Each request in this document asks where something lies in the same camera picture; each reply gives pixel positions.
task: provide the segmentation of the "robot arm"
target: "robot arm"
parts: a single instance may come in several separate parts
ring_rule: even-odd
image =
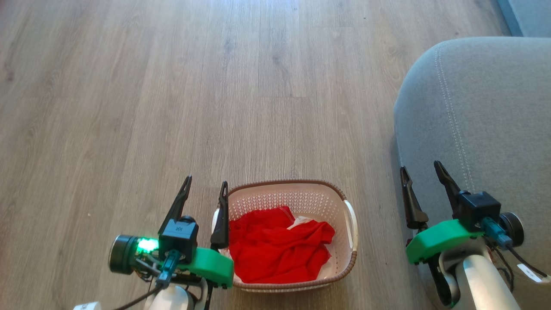
[[[452,207],[453,220],[428,227],[405,167],[400,169],[407,227],[417,229],[409,239],[406,255],[411,264],[426,264],[433,276],[440,301],[457,309],[520,309],[491,262],[481,237],[489,238],[503,250],[516,252],[524,232],[513,213],[500,214],[501,204],[486,192],[471,194],[460,190],[444,166],[434,162]],[[533,269],[548,277],[547,274]]]
[[[228,183],[223,182],[220,190],[220,208],[211,246],[199,248],[198,224],[192,217],[182,215],[191,180],[189,176],[183,182],[159,229],[158,239],[126,235],[115,239],[109,256],[111,272],[134,273],[143,281],[155,283],[150,292],[117,310],[127,309],[146,298],[145,309],[208,310],[213,288],[232,287],[234,263],[218,252],[229,245]],[[201,289],[200,297],[188,292],[190,286]],[[91,303],[74,309],[101,310],[101,306]]]

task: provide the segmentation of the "basket rim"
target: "basket rim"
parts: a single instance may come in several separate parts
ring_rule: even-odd
[[[254,188],[257,186],[265,186],[265,185],[279,185],[279,184],[318,184],[318,185],[325,185],[332,190],[336,191],[339,197],[341,197],[342,200],[347,200],[345,194],[339,187],[334,185],[333,183],[329,183],[327,181],[318,180],[318,179],[281,179],[281,180],[269,180],[269,181],[258,181],[258,182],[251,182],[246,183],[243,185],[236,186],[234,188],[231,188],[228,192],[228,197],[233,194],[236,191],[242,190],[242,189],[248,189],[248,188]]]
[[[253,187],[257,187],[257,186],[266,186],[266,185],[279,185],[279,184],[318,184],[318,185],[324,185],[324,186],[327,186],[327,187],[331,188],[335,192],[337,192],[337,194],[339,195],[339,197],[343,201],[347,200],[345,194],[341,191],[341,189],[339,187],[337,187],[333,183],[323,181],[323,180],[318,180],[318,179],[281,179],[281,180],[269,180],[269,181],[258,181],[258,182],[246,183],[244,185],[239,185],[239,186],[236,186],[236,187],[232,188],[228,192],[228,198],[231,194],[233,194],[233,193],[235,193],[239,190],[242,190],[242,189],[248,189],[248,188],[253,188]],[[247,290],[292,290],[292,289],[297,289],[297,288],[306,288],[306,287],[311,287],[311,286],[319,286],[319,285],[330,284],[330,283],[341,280],[342,278],[346,277],[352,271],[352,268],[354,267],[354,265],[356,263],[357,255],[358,255],[357,251],[353,250],[351,255],[350,255],[350,261],[348,262],[348,266],[346,267],[346,269],[341,271],[341,273],[339,273],[338,275],[335,275],[335,276],[332,276],[332,277],[329,277],[329,278],[326,278],[326,279],[319,279],[319,280],[313,280],[313,281],[308,281],[308,282],[289,283],[289,284],[252,284],[252,283],[243,283],[243,282],[234,280],[234,286],[238,287],[238,288],[247,289]]]

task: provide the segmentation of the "connector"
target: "connector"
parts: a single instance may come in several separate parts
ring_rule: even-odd
[[[161,286],[163,290],[169,287],[170,281],[172,280],[172,274],[178,267],[178,263],[181,258],[181,253],[177,250],[170,250],[167,255],[163,267],[161,268],[161,274],[157,277],[155,281],[156,286]]]
[[[494,220],[490,217],[485,217],[480,222],[480,228],[487,234],[491,239],[497,242],[498,246],[507,250],[507,246],[513,245],[513,240],[507,236],[507,233],[501,226],[499,226]]]

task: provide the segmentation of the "red cloth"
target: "red cloth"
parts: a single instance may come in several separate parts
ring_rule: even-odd
[[[331,257],[324,244],[335,230],[327,222],[295,221],[289,207],[257,210],[230,221],[230,254],[244,283],[296,283],[315,280]]]

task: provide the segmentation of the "basket handle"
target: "basket handle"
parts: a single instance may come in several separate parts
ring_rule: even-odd
[[[346,219],[346,229],[348,231],[348,242],[350,243],[350,248],[352,251],[358,250],[358,220],[356,219],[356,213],[354,208],[348,200],[343,200],[346,204],[345,209],[345,219]]]

